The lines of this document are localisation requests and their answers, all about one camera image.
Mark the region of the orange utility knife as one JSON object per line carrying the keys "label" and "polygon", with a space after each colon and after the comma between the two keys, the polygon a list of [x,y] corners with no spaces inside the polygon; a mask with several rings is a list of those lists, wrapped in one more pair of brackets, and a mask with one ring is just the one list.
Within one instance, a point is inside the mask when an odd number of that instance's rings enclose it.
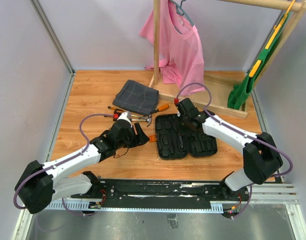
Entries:
{"label": "orange utility knife", "polygon": [[184,150],[184,143],[183,143],[183,137],[182,137],[181,134],[178,135],[178,140],[179,140],[179,149],[181,151],[183,151]]}

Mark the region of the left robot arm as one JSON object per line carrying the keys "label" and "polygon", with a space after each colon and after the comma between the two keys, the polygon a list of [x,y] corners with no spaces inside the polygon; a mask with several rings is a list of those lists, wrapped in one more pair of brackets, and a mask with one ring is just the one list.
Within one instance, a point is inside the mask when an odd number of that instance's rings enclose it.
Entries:
{"label": "left robot arm", "polygon": [[70,175],[115,157],[121,148],[129,150],[148,141],[139,123],[131,125],[126,120],[118,120],[110,129],[67,156],[43,164],[37,160],[30,162],[15,185],[14,197],[21,199],[30,214],[37,214],[51,202],[72,195],[94,198],[100,193],[100,182],[92,172],[86,171],[77,177]]}

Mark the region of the black plastic tool case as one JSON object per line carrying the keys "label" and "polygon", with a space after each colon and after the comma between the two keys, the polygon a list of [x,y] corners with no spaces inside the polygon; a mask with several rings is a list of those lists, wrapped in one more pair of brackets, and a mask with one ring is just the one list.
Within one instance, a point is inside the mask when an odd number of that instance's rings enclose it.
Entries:
{"label": "black plastic tool case", "polygon": [[[179,149],[179,134],[184,150]],[[177,114],[163,114],[155,118],[157,152],[163,160],[179,160],[190,155],[193,158],[211,157],[218,152],[217,140],[205,133],[183,131],[179,127]]]}

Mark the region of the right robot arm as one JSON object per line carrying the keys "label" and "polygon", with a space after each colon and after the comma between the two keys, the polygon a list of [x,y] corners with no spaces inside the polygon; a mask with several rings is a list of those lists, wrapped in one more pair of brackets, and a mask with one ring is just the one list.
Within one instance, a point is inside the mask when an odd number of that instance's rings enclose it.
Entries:
{"label": "right robot arm", "polygon": [[198,110],[189,98],[178,101],[175,106],[184,126],[219,139],[241,153],[243,167],[228,174],[219,184],[223,199],[233,199],[248,185],[263,184],[283,166],[275,142],[267,132],[256,134],[238,128],[211,111]]}

